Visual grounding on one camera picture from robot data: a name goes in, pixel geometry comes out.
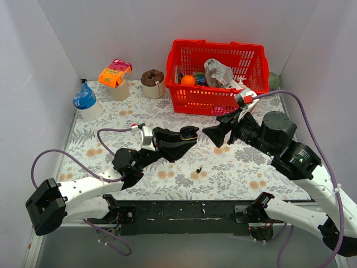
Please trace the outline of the glossy black gold-trimmed case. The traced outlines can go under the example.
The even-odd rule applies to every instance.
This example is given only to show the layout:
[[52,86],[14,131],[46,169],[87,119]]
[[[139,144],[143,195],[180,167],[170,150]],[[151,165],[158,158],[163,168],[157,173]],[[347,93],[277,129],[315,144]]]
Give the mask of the glossy black gold-trimmed case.
[[180,129],[180,139],[182,140],[196,140],[199,128],[195,126],[186,126]]

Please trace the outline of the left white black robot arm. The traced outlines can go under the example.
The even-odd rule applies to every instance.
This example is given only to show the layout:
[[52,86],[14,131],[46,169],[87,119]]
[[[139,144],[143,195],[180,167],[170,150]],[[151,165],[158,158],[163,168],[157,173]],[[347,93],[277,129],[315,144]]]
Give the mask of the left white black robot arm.
[[35,234],[47,235],[63,223],[99,219],[106,223],[124,217],[124,211],[111,196],[135,186],[144,176],[144,168],[165,159],[170,163],[182,158],[197,143],[198,127],[186,126],[178,132],[166,128],[133,124],[123,131],[141,134],[140,150],[120,148],[111,167],[100,174],[57,183],[50,178],[35,186],[25,203]]

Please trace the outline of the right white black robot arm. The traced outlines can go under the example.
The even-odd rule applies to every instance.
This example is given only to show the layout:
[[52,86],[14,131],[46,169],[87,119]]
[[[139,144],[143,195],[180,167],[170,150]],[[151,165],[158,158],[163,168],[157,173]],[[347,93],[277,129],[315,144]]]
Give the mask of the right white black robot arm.
[[272,157],[271,165],[287,179],[304,189],[319,204],[322,212],[313,212],[284,202],[266,192],[236,215],[241,222],[265,222],[268,219],[290,223],[312,233],[331,250],[337,246],[340,234],[340,216],[344,217],[344,236],[338,254],[356,256],[356,204],[340,192],[343,212],[336,200],[338,188],[314,151],[293,140],[297,128],[283,112],[268,112],[261,124],[250,113],[241,116],[237,110],[218,117],[217,126],[203,129],[204,134],[221,147],[227,133],[228,144],[241,140],[260,152]]

